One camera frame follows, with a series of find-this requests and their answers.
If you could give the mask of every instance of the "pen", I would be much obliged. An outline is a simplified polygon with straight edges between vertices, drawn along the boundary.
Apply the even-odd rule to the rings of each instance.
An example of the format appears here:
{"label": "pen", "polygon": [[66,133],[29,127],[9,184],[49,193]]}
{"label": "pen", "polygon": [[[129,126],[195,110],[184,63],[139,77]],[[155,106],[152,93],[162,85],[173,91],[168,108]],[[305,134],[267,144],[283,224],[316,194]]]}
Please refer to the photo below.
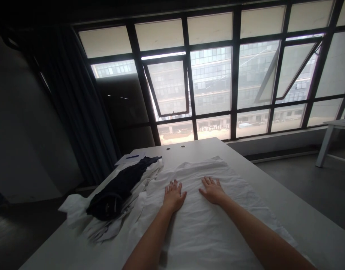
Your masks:
{"label": "pen", "polygon": [[128,159],[128,158],[136,158],[136,157],[138,157],[139,155],[136,155],[136,156],[131,156],[131,157],[127,157],[126,159]]}

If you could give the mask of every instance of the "desk leg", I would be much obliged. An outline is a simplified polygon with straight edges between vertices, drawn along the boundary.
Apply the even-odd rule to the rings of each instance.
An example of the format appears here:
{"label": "desk leg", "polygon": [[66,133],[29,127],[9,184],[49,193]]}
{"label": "desk leg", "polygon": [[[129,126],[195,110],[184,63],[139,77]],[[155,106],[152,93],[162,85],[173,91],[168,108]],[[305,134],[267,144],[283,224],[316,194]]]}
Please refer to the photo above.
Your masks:
{"label": "desk leg", "polygon": [[334,126],[329,125],[326,130],[324,140],[322,141],[322,146],[320,148],[318,160],[316,161],[316,164],[315,164],[316,167],[322,168],[324,165],[325,157],[326,157],[327,151],[329,150],[330,140],[331,140],[331,135],[333,134],[333,130],[334,130]]}

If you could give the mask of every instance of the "gray floor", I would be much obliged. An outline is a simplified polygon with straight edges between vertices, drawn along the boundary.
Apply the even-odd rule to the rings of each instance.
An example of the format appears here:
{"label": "gray floor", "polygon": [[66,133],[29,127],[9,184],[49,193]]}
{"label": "gray floor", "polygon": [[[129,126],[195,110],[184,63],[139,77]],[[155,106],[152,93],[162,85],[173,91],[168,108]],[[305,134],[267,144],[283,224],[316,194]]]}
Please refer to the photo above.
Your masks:
{"label": "gray floor", "polygon": [[[256,164],[297,196],[345,229],[345,163],[302,156]],[[0,208],[0,270],[18,269],[62,224],[63,199]]]}

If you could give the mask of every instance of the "dark curtain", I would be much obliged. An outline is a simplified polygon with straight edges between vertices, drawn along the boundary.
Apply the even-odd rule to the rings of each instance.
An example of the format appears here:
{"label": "dark curtain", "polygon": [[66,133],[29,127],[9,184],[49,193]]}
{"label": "dark curtain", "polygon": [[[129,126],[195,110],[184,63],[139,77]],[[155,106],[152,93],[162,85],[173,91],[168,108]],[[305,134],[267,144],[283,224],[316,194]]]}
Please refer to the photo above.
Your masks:
{"label": "dark curtain", "polygon": [[35,29],[28,39],[80,170],[98,185],[121,154],[85,51],[70,26]]}

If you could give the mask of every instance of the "table surface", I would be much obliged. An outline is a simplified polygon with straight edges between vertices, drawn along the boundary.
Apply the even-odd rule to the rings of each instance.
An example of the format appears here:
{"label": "table surface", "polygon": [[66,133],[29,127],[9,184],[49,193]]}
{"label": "table surface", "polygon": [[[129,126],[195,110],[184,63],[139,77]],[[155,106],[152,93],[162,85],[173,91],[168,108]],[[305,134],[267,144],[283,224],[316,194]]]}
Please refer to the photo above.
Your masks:
{"label": "table surface", "polygon": [[324,122],[324,124],[345,127],[345,119],[326,121],[326,122]]}
{"label": "table surface", "polygon": [[[174,168],[185,161],[220,156],[261,196],[318,269],[345,269],[345,231],[219,139],[145,150],[146,156],[162,156],[164,169]],[[110,177],[91,196],[103,189],[108,179]],[[128,223],[129,217],[114,240],[93,245],[81,235],[81,230],[69,229],[65,221],[20,269],[120,269],[124,263]]]}

